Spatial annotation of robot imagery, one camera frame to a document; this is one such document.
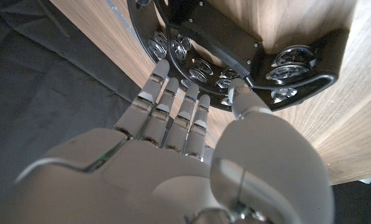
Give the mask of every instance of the robotic hand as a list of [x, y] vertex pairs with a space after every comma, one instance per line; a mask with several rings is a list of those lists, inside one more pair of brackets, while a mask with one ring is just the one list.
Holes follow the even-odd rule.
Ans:
[[159, 61], [115, 130], [91, 130], [28, 166], [0, 223], [332, 223], [321, 158], [241, 79], [211, 166], [201, 162], [209, 96], [191, 123], [197, 85], [162, 142], [178, 88], [172, 78], [154, 105], [168, 71]]

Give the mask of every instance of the wooden surface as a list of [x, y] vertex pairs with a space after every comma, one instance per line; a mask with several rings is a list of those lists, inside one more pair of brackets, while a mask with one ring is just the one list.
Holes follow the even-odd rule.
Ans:
[[[111, 0], [51, 1], [143, 86], [153, 64], [127, 26], [131, 21], [125, 0], [112, 0], [113, 7], [107, 3]], [[333, 184], [371, 177], [371, 0], [209, 2], [263, 40], [267, 52], [307, 44], [335, 28], [350, 27], [339, 81], [303, 104], [275, 114], [289, 121], [318, 150]], [[180, 98], [176, 98], [172, 115], [178, 111]], [[232, 120], [230, 113], [212, 108], [206, 143], [214, 147]]]

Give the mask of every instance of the robot finger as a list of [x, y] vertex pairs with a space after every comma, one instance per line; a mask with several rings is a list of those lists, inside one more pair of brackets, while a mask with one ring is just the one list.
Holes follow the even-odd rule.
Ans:
[[182, 153], [185, 145], [185, 138], [191, 124], [193, 108], [198, 97], [199, 87], [192, 84], [185, 93], [184, 101], [181, 104], [177, 117], [170, 132], [168, 133], [164, 147]]
[[232, 103], [232, 114], [236, 120], [253, 113], [272, 114], [269, 107], [255, 94], [241, 78], [235, 78], [228, 87], [228, 98]]
[[184, 154], [203, 162], [204, 137], [206, 135], [210, 97], [203, 95], [199, 99], [198, 107], [193, 118], [193, 124], [186, 140]]
[[156, 64], [137, 98], [115, 124], [116, 130], [126, 134], [129, 139], [137, 138], [156, 102], [168, 70], [168, 61], [163, 59]]
[[155, 147], [160, 146], [177, 89], [178, 80], [176, 78], [171, 78], [160, 97], [158, 105], [151, 114], [149, 122], [144, 129], [144, 133], [141, 136], [141, 140], [150, 142]]

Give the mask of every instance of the black fabric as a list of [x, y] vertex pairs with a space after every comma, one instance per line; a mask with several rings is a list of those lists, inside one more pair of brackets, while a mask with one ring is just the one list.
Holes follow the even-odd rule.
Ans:
[[112, 128], [139, 91], [50, 2], [0, 1], [0, 200], [51, 147]]

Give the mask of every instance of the wood grain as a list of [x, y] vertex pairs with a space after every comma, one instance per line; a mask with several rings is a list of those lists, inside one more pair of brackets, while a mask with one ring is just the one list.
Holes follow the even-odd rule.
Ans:
[[[131, 24], [126, 1], [112, 1]], [[105, 0], [51, 2], [143, 86], [153, 64]], [[339, 81], [303, 104], [275, 114], [289, 121], [318, 150], [333, 184], [371, 177], [371, 0], [209, 2], [263, 40], [267, 52], [307, 44], [335, 28], [350, 27]], [[180, 103], [177, 97], [172, 116]], [[212, 108], [206, 143], [214, 147], [232, 120], [231, 113]]]

